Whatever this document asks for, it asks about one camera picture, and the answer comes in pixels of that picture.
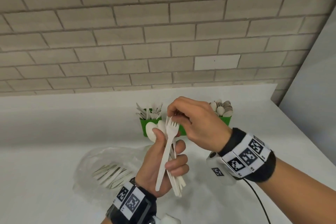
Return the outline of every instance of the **backsplash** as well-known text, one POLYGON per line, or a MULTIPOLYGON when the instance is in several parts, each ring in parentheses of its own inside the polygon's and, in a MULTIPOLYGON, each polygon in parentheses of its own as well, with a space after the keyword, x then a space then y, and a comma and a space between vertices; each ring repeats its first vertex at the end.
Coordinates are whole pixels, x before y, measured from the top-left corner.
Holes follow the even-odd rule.
POLYGON ((0 96, 278 83, 335 0, 0 0, 0 96))

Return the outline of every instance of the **black cable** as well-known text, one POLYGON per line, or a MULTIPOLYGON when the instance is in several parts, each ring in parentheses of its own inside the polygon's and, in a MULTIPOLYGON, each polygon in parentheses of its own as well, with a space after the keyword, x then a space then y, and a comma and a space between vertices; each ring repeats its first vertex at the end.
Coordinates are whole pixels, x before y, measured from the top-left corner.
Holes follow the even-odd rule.
POLYGON ((260 198, 259 198, 257 192, 255 192, 254 188, 252 187, 251 184, 249 184, 249 182, 248 182, 247 180, 245 180, 244 178, 243 178, 243 180, 250 186, 250 188, 253 190, 254 194, 257 196, 257 198, 258 198, 258 200, 259 200, 259 203, 261 204, 262 209, 264 210, 264 213, 265 213, 265 215, 266 215, 267 221, 268 221, 269 224, 271 224, 271 221, 270 221, 270 219, 269 219, 269 217, 268 217, 268 215, 267 215, 267 212, 266 212, 266 210, 265 210, 265 208, 264 208, 264 205, 263 205, 263 203, 261 202, 261 200, 260 200, 260 198))

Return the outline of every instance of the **clear plastic bag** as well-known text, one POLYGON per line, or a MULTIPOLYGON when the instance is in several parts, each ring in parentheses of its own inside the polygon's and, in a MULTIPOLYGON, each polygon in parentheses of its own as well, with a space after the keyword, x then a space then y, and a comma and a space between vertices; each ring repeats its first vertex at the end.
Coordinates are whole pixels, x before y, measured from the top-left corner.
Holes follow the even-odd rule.
POLYGON ((97 180, 97 176, 94 177, 93 174, 103 166, 112 163, 130 172, 129 177, 135 177, 150 146, 136 149, 110 147, 90 150, 82 157, 73 175, 74 193, 89 203, 107 210, 124 183, 118 184, 117 187, 107 188, 106 184, 100 184, 102 181, 97 180))

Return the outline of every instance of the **white countertop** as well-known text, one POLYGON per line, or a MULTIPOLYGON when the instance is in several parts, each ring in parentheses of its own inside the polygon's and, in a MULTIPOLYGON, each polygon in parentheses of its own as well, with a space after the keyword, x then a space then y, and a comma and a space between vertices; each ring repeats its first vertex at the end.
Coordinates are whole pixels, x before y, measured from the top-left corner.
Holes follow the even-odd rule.
MULTIPOLYGON (((238 88, 242 89, 211 87, 206 94, 214 99, 226 99, 218 96, 218 92, 225 92, 234 107, 231 127, 254 133, 275 151, 276 156, 336 189, 336 167, 321 151, 270 100, 261 97, 261 101, 256 101, 258 98, 255 97, 251 102, 234 98, 232 91, 238 88)), ((245 86, 244 89, 265 90, 262 94, 268 94, 269 99, 274 87, 252 89, 245 86)), ((194 89, 191 91, 150 92, 157 93, 157 98, 161 99, 158 102, 167 104, 168 100, 160 98, 159 93, 170 92, 169 98, 174 99, 176 95, 192 97, 197 94, 194 89)), ((137 96, 141 98, 145 92, 137 92, 137 96)), ((72 176, 79 160, 87 151, 99 146, 140 147, 149 144, 134 116, 135 107, 73 106, 73 109, 65 109, 56 104, 45 108, 42 102, 54 101, 54 97, 0 100, 0 224, 100 223, 106 210, 90 205, 72 191, 72 176), (32 107, 35 101, 42 103, 40 108, 32 107), (116 118, 115 113, 120 113, 120 109, 124 114, 116 118), (111 122, 116 120, 119 120, 118 126, 111 122)), ((190 166, 190 172, 185 176, 187 187, 182 199, 175 198, 171 191, 158 200, 159 217, 168 213, 183 224, 267 223, 257 198, 243 181, 232 187, 222 186, 213 179, 206 166, 205 158, 209 152, 187 139, 186 143, 190 166)), ((272 224, 290 223, 255 184, 253 187, 272 224)))

